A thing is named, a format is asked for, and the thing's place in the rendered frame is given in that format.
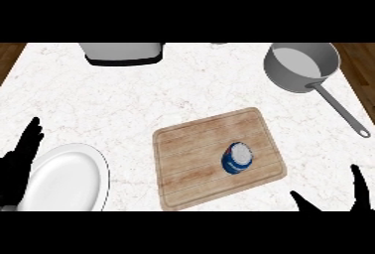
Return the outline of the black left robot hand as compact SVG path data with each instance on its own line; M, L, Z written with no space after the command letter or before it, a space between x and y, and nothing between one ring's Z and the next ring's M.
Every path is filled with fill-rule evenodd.
M13 151L0 157L0 207L18 205L26 194L32 165L45 138L41 118L35 117Z

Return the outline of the grey and black appliance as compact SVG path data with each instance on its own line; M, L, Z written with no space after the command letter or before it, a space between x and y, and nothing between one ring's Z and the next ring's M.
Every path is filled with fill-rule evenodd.
M163 43L80 43L80 46L92 65L132 66L163 60Z

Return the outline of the blue and white can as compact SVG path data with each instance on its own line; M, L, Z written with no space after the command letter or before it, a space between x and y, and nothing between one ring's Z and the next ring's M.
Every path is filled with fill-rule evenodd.
M225 171L235 175L240 174L253 164L253 151L244 142L234 143L222 157Z

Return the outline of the wooden cutting board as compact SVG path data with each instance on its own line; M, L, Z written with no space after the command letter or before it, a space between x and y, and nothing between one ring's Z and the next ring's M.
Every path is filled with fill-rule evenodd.
M232 175L225 171L222 158L237 142L250 146L255 160ZM153 143L160 203L166 210L185 209L287 175L283 154L256 107L157 130Z

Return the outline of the white oval plate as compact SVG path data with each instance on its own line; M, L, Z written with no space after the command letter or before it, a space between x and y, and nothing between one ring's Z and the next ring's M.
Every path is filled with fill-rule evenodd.
M20 211L103 211L110 168L100 150L86 144L55 148L35 162Z

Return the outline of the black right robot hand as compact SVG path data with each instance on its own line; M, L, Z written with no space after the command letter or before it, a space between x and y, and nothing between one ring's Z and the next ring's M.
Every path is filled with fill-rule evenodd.
M367 181L359 169L359 166L352 164L351 170L354 174L354 186L355 186L355 202L352 205L352 212L371 212L371 197ZM290 192L292 197L296 201L299 210L303 212L321 212L321 209L309 202L309 200L293 190Z

